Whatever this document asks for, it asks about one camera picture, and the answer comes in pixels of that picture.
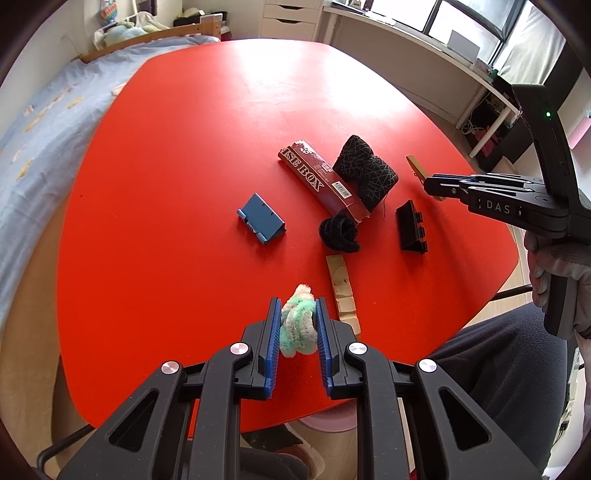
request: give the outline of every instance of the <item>drawer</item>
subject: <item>drawer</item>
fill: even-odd
[[[282,5],[265,5],[264,18],[280,18],[281,20],[295,20],[298,22],[316,23],[318,10],[302,7],[284,7]]]
[[[323,0],[265,0],[267,5],[286,5],[288,7],[315,8],[319,10]]]
[[[313,23],[294,22],[293,20],[281,21],[276,18],[263,18],[261,37],[263,38],[286,38],[288,40],[313,41]]]

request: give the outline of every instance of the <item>blue bedsheet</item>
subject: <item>blue bedsheet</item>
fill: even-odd
[[[89,64],[75,60],[11,125],[0,140],[0,332],[31,253],[115,99],[113,90],[151,57],[217,41],[203,35],[163,38]]]

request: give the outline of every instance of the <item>barcode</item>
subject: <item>barcode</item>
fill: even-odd
[[[341,182],[336,181],[332,184],[332,186],[335,188],[337,192],[339,192],[339,195],[341,195],[344,199],[348,199],[351,196],[351,192],[347,190],[347,188],[345,188],[345,185],[343,185]]]

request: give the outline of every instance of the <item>wooden clothespin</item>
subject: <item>wooden clothespin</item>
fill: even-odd
[[[407,155],[407,161],[408,164],[411,166],[412,170],[414,171],[414,175],[419,179],[421,184],[425,181],[427,177],[431,176],[425,171],[423,166],[417,161],[414,155]],[[438,202],[442,202],[443,200],[445,200],[444,197],[433,196],[433,198],[436,199]]]

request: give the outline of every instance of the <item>red box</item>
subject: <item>red box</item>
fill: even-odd
[[[369,212],[341,177],[303,140],[294,142],[277,154],[306,184],[331,215],[347,210],[360,223]]]

